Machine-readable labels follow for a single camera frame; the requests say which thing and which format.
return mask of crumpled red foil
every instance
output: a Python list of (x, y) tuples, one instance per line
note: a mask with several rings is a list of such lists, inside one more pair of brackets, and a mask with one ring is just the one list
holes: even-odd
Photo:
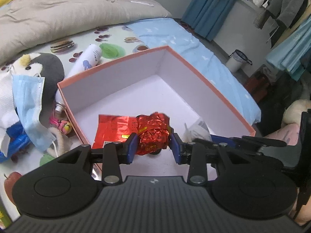
[(98, 128), (93, 149), (103, 148), (107, 143), (124, 142), (133, 133), (137, 133), (136, 117), (110, 115), (98, 116)]
[(137, 117), (139, 143), (136, 154), (145, 155), (169, 144), (169, 117), (155, 112)]

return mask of trash can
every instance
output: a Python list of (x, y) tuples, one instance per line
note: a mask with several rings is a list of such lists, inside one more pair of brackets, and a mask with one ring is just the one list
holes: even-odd
[(230, 56), (230, 59), (226, 63), (226, 67), (231, 73), (235, 73), (242, 65), (249, 63), (252, 65), (252, 61), (249, 60), (244, 53), (236, 49)]

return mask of white pen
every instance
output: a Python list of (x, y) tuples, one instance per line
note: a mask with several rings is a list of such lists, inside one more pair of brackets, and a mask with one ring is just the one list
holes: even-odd
[(133, 3), (140, 3), (140, 4), (149, 5), (149, 6), (154, 7), (154, 5), (153, 5), (153, 4), (150, 4), (150, 3), (136, 2), (136, 1), (131, 1), (131, 2), (133, 2)]

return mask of pink cloth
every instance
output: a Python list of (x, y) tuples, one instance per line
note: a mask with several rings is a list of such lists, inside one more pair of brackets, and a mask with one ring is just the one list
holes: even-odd
[(291, 123), (265, 136), (265, 138), (278, 139), (286, 142), (288, 145), (296, 145), (298, 142), (299, 130), (300, 126), (297, 123)]

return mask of silver screw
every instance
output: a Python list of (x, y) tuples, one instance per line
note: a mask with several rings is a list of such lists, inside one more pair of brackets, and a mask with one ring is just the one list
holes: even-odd
[(119, 177), (116, 175), (109, 175), (104, 178), (104, 182), (109, 183), (109, 184), (115, 184), (119, 180), (120, 180)]
[(195, 175), (190, 178), (190, 181), (194, 184), (201, 184), (205, 181), (205, 178), (200, 175)]

